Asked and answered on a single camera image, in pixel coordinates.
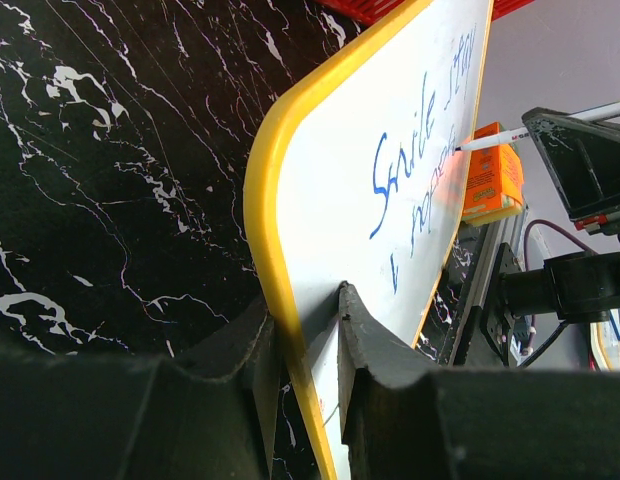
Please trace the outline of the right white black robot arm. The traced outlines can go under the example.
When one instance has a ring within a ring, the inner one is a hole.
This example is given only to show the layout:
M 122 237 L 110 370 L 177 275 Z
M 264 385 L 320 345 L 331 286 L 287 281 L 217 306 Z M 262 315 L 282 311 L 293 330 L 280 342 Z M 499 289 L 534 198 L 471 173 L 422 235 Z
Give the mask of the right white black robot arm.
M 613 105 L 574 114 L 537 107 L 522 122 L 573 225 L 620 243 L 619 118 Z M 501 285 L 515 315 L 596 322 L 620 308 L 620 252 L 554 257 L 540 270 L 503 276 Z

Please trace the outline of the white blue whiteboard marker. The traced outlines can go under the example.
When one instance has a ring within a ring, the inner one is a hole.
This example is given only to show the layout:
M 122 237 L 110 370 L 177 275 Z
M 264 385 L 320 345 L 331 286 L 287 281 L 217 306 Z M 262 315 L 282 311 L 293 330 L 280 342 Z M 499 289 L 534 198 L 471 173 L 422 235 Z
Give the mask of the white blue whiteboard marker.
M 620 117 L 620 101 L 568 114 L 569 118 L 585 121 L 607 120 Z M 476 151 L 498 145 L 511 144 L 530 136 L 527 127 L 507 130 L 494 135 L 469 141 L 456 148 L 456 151 Z

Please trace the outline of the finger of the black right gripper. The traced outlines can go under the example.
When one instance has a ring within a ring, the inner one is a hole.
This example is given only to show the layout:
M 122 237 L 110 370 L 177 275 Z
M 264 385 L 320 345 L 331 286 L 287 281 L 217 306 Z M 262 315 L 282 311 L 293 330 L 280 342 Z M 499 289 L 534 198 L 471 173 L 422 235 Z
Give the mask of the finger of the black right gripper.
M 620 235 L 620 123 L 534 108 L 522 122 L 575 228 Z

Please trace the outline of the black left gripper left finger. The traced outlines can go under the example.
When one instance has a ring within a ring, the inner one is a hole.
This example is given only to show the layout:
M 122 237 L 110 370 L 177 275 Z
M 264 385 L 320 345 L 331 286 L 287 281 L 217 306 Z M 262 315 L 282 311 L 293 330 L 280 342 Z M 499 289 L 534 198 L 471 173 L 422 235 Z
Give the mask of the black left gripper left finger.
M 0 354 L 0 479 L 267 479 L 279 380 L 263 297 L 175 358 Z

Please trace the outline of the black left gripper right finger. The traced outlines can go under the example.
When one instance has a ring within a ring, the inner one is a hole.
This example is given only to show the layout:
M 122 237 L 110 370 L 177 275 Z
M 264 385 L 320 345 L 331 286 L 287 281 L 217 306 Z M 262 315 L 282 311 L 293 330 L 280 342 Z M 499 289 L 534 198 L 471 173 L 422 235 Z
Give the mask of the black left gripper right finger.
M 620 479 L 620 373 L 444 367 L 339 289 L 342 443 L 355 479 Z

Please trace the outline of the yellow framed whiteboard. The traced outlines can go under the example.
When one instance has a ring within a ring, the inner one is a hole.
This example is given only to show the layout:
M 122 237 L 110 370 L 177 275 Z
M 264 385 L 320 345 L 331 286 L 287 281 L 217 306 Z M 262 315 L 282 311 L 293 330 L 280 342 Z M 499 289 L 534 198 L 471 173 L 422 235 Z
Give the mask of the yellow framed whiteboard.
M 492 11 L 402 3 L 279 98 L 251 148 L 247 241 L 324 479 L 350 475 L 339 286 L 417 343 L 459 228 Z

